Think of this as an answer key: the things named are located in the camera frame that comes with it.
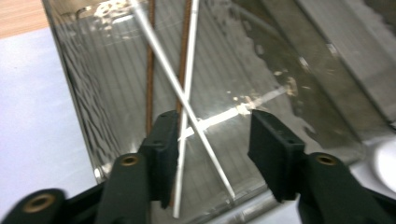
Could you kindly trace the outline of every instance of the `white rod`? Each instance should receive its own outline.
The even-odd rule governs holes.
[[[198,10],[199,0],[192,0],[191,4],[191,19],[189,29],[189,42],[187,45],[187,61],[186,71],[184,80],[184,94],[187,100],[190,100],[191,95],[191,83],[192,83],[192,70],[194,66],[194,54],[195,54],[195,40],[198,23]],[[187,113],[185,110],[181,112],[181,124],[180,124],[180,136],[184,136],[188,125]],[[184,172],[184,158],[186,155],[186,138],[180,138],[178,142],[178,165],[177,165],[177,176],[176,176],[176,192],[175,192],[175,205],[173,210],[173,216],[178,218],[180,214],[180,201],[181,201],[181,190],[183,185],[183,172]]]
[[[210,159],[215,165],[225,188],[227,189],[230,196],[234,198],[235,193],[233,192],[233,188],[231,187],[230,181],[227,179],[227,176],[222,170],[219,160],[216,157],[216,154],[213,151],[212,146],[210,146],[209,141],[207,140],[204,134],[204,131],[199,127],[198,120],[195,117],[194,112],[192,111],[190,103],[187,100],[183,90],[181,89],[180,84],[178,83],[178,80],[176,78],[176,73],[174,72],[171,64],[169,63],[169,60],[166,57],[165,52],[163,51],[163,47],[161,46],[158,37],[155,35],[154,30],[152,29],[151,24],[149,23],[149,20],[147,19],[145,12],[143,11],[143,8],[140,6],[137,0],[130,0],[130,2],[132,5],[134,15],[137,18],[137,22],[140,25],[140,28],[142,29],[147,41],[150,43],[155,53],[155,56],[158,59],[158,62],[163,67],[166,77],[171,83],[178,99],[183,104],[184,110],[187,112],[187,115],[190,118],[192,128],[195,130],[196,133],[198,133],[198,136],[201,139],[202,143],[204,144],[204,147],[207,153],[209,154]]]

